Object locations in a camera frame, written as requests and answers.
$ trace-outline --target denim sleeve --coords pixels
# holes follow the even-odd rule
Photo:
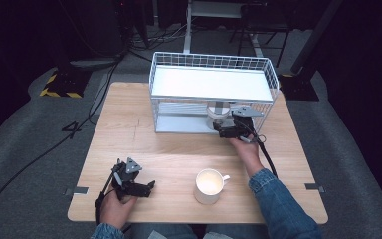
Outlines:
[[[315,221],[269,170],[256,173],[249,186],[259,202],[271,238],[321,238]]]
[[[95,229],[91,239],[123,239],[123,233],[112,225],[101,223]]]

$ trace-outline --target white wire basket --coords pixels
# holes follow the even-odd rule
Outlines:
[[[221,102],[231,111],[246,106],[260,112],[253,117],[260,133],[279,82],[267,58],[156,52],[149,91],[156,132],[217,133],[207,106]]]

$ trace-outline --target hand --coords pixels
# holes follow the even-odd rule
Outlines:
[[[259,158],[259,146],[256,142],[244,142],[236,138],[229,138],[229,143],[235,148],[238,157],[244,163],[249,177],[264,167]]]
[[[138,198],[131,197],[129,201],[123,204],[117,199],[116,192],[111,185],[108,191],[110,193],[104,198],[101,205],[100,223],[110,224],[117,229],[121,229]]]

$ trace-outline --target white paper cup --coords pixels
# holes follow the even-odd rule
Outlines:
[[[222,176],[215,169],[200,171],[195,179],[194,196],[202,204],[214,204],[219,200],[220,192],[231,177]]]

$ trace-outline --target black cable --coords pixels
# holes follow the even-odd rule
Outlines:
[[[112,189],[111,191],[107,192],[104,196],[107,196],[108,194],[110,194],[113,191],[114,191],[114,189]]]
[[[74,67],[76,69],[81,70],[81,71],[93,72],[93,71],[97,71],[97,70],[100,70],[100,69],[105,69],[105,68],[112,67],[114,64],[116,64],[117,61],[119,61],[120,58],[123,58],[123,56],[121,56],[119,58],[114,58],[110,62],[99,63],[99,64],[92,64],[92,65],[84,65],[84,66],[75,65],[74,64]],[[89,61],[98,61],[99,59],[82,59],[81,61],[87,61],[87,60],[89,60]]]
[[[145,57],[143,57],[143,56],[141,56],[141,55],[139,55],[139,54],[137,54],[137,53],[134,53],[134,52],[132,52],[131,50],[129,50],[129,53],[131,53],[132,55],[134,55],[135,57],[137,57],[137,58],[140,58],[140,59],[142,59],[142,60],[145,60],[145,61],[147,61],[147,62],[152,62],[150,59],[148,59],[148,58],[145,58]]]
[[[104,198],[113,190],[109,191],[108,193],[104,193],[107,189],[107,187],[110,184],[110,181],[113,179],[113,173],[110,174],[109,178],[107,179],[106,184],[104,185],[103,190],[98,195],[98,199],[95,201],[95,223],[97,226],[100,224],[100,213],[101,213],[101,205],[103,204]]]
[[[131,228],[131,224],[129,224],[125,229],[122,230],[122,233],[125,234],[127,230]]]
[[[273,162],[272,162],[272,159],[270,158],[267,150],[266,150],[266,147],[265,147],[265,144],[260,140],[260,137],[259,135],[257,134],[256,130],[253,129],[253,128],[249,128],[247,125],[245,125],[244,123],[240,122],[240,121],[237,121],[237,120],[234,120],[234,123],[239,123],[240,125],[242,125],[250,134],[253,135],[253,137],[257,140],[257,144],[259,145],[260,149],[262,150],[262,153],[263,155],[265,156],[266,160],[268,161],[268,164],[272,170],[272,174],[278,178],[278,174],[276,173],[276,169],[275,169],[275,166],[273,165]]]
[[[177,39],[179,38],[183,38],[185,37],[185,35],[181,35],[181,36],[175,36],[175,34],[181,32],[181,31],[186,31],[186,25],[183,25],[181,26],[180,28],[176,29],[176,30],[171,30],[170,33],[167,33],[167,30],[164,30],[164,33],[160,36],[157,36],[158,33],[160,31],[157,31],[156,34],[154,34],[153,37],[149,38],[149,39],[153,39],[150,44],[149,44],[149,47],[141,47],[141,46],[136,46],[134,43],[135,41],[132,41],[132,46],[131,48],[133,50],[136,50],[136,51],[146,51],[146,50],[154,50],[156,49],[157,47],[159,47],[160,45],[164,44],[164,43],[170,43],[170,42],[173,42],[173,41],[176,41]]]
[[[107,90],[108,90],[108,88],[109,88],[110,79],[111,79],[111,77],[112,77],[112,75],[113,75],[114,70],[115,70],[116,67],[119,65],[119,62],[120,62],[120,61],[118,61],[115,65],[113,65],[112,68],[110,68],[110,70],[107,72],[106,82],[105,82],[104,85],[98,90],[98,92],[97,92],[97,96],[95,97],[95,100],[93,101],[92,105],[90,106],[90,109],[89,109],[89,119],[88,119],[88,121],[89,121],[91,124],[93,124],[93,125],[96,125],[96,123],[92,121],[92,116],[95,114],[95,112],[97,111],[97,109],[98,109],[98,108],[100,107],[100,105],[103,103],[103,99],[104,99],[104,97],[106,96],[106,94],[107,94]],[[93,106],[95,105],[95,102],[96,102],[98,96],[100,95],[101,90],[102,90],[104,87],[105,87],[105,89],[104,89],[103,95],[101,96],[101,99],[100,99],[100,101],[98,102],[98,105],[95,107],[95,110],[92,112],[92,108],[93,108]]]
[[[276,178],[278,178],[278,174],[276,173],[275,166],[273,165],[273,162],[272,162],[272,160],[270,159],[268,152],[266,151],[265,144],[264,144],[259,138],[257,138],[257,143],[259,144],[259,147],[260,147],[260,149],[262,150],[262,153],[265,155],[265,158],[266,158],[266,160],[268,161],[269,166],[271,167],[272,174],[273,174]]]
[[[114,72],[114,69],[117,67],[117,65],[119,64],[120,61],[118,61],[110,70],[110,77],[108,78],[108,80],[110,81],[110,78]],[[35,162],[37,162],[38,160],[40,160],[41,158],[43,158],[44,156],[46,156],[49,152],[53,151],[55,148],[57,148],[59,145],[61,145],[63,142],[65,142],[68,138],[72,137],[77,131],[79,131],[81,129],[81,127],[87,122],[90,120],[90,118],[96,113],[97,109],[98,109],[98,106],[97,108],[95,108],[95,110],[89,115],[88,117],[82,122],[80,123],[80,125],[75,128],[70,134],[68,134],[67,136],[65,136],[63,139],[61,139],[59,142],[57,142],[55,145],[53,145],[51,148],[49,148],[48,150],[46,150],[44,153],[40,154],[38,157],[36,157],[35,159],[33,159],[31,162],[27,163],[23,168],[21,168],[17,173],[14,174],[14,176],[12,176],[1,188],[0,188],[0,195],[1,193],[6,189],[6,187],[11,184],[11,182],[13,182],[22,172],[24,172],[29,166],[31,166],[32,164],[34,164]]]

